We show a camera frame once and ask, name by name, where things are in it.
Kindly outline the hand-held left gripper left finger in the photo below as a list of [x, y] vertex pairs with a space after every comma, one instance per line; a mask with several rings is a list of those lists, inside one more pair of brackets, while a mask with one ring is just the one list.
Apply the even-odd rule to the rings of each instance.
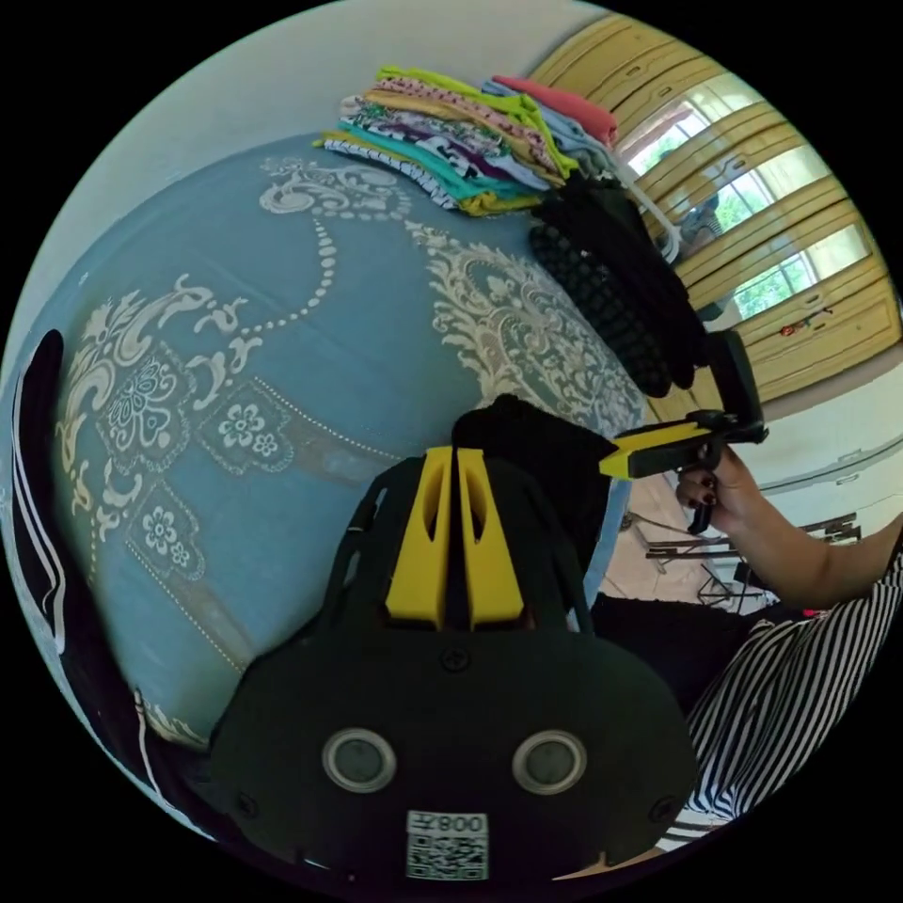
[[432, 448], [423, 459], [386, 598], [392, 621], [443, 626], [451, 507], [452, 448]]

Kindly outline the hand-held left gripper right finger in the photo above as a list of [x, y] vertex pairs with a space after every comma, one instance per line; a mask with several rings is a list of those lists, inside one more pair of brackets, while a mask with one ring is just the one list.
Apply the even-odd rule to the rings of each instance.
[[524, 602], [483, 453], [459, 451], [457, 466], [470, 628], [512, 624]]

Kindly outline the person's right hand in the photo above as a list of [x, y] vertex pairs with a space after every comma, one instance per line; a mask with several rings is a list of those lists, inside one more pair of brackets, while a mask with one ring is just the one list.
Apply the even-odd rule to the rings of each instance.
[[733, 539], [762, 494], [741, 458], [729, 447], [713, 469], [685, 468], [675, 494], [693, 515], [708, 515], [709, 527]]

